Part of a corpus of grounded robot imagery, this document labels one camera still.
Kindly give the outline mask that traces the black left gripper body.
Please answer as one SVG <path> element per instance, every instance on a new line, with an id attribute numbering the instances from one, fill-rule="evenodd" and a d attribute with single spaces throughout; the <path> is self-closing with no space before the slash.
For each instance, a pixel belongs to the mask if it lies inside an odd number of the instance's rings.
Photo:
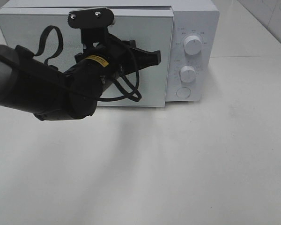
<path id="1" fill-rule="evenodd" d="M 111 85 L 123 91 L 118 78 L 124 75 L 124 47 L 112 42 L 99 44 L 75 56 L 76 64 L 65 73 L 65 87 L 69 91 L 106 91 Z"/>

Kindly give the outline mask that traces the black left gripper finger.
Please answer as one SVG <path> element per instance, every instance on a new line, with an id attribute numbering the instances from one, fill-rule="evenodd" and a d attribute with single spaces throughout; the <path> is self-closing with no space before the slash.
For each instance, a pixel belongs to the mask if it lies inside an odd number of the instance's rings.
<path id="1" fill-rule="evenodd" d="M 139 48 L 129 48 L 136 60 L 137 69 L 140 71 L 147 67 L 158 66 L 161 63 L 161 51 L 148 52 Z M 134 60 L 130 53 L 124 54 L 121 62 L 124 75 L 135 72 Z"/>
<path id="2" fill-rule="evenodd" d="M 127 49 L 136 49 L 136 42 L 134 40 L 120 40 L 112 39 L 112 49 L 125 51 Z"/>

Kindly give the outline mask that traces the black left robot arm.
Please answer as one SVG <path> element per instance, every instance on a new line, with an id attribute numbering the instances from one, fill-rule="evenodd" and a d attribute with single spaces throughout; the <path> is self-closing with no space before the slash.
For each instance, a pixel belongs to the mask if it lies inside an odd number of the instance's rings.
<path id="1" fill-rule="evenodd" d="M 161 62 L 159 51 L 139 49 L 113 38 L 77 55 L 60 72 L 23 46 L 0 45 L 0 106 L 29 112 L 39 120 L 80 120 L 94 114 L 98 102 L 141 100 L 139 81 L 127 76 Z"/>

